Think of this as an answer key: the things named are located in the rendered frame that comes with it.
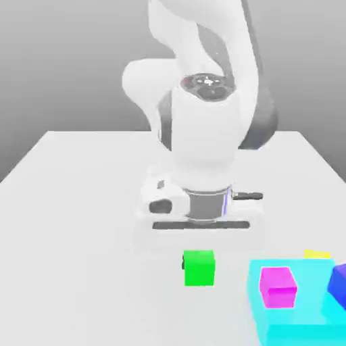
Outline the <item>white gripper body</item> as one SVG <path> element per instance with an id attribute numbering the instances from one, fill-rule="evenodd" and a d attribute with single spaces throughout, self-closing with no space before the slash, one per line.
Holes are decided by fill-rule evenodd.
<path id="1" fill-rule="evenodd" d="M 142 216 L 134 227 L 134 245 L 142 251 L 253 250 L 264 244 L 264 224 L 261 207 L 237 208 L 225 219 L 202 224 Z"/>

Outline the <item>small green cube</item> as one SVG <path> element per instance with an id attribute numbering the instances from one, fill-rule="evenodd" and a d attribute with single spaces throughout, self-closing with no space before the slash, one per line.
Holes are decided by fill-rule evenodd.
<path id="1" fill-rule="evenodd" d="M 212 250 L 184 250 L 182 255 L 184 284 L 187 287 L 214 285 L 216 259 Z"/>

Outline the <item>small magenta cube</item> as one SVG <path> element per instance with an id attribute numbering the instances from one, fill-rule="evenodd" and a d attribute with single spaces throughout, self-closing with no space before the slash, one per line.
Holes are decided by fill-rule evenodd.
<path id="1" fill-rule="evenodd" d="M 298 287 L 288 266 L 262 267 L 259 291 L 266 309 L 291 309 L 295 306 Z"/>

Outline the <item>small yellow cube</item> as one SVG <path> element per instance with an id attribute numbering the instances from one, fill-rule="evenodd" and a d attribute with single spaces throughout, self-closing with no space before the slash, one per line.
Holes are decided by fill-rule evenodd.
<path id="1" fill-rule="evenodd" d="M 327 251 L 318 251 L 306 249 L 304 251 L 305 259 L 330 259 L 330 253 Z"/>

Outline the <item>small blue cube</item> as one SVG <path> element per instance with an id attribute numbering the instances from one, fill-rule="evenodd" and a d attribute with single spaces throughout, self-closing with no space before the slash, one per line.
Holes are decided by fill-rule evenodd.
<path id="1" fill-rule="evenodd" d="M 332 269 L 328 283 L 328 292 L 346 310 L 346 263 L 336 265 Z"/>

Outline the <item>large cyan box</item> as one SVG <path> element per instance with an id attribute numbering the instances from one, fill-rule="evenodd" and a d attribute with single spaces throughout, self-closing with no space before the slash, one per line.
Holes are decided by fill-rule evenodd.
<path id="1" fill-rule="evenodd" d="M 346 346 L 346 309 L 327 291 L 333 259 L 252 259 L 247 294 L 260 346 Z M 297 283 L 295 307 L 268 309 L 262 268 L 288 267 Z"/>

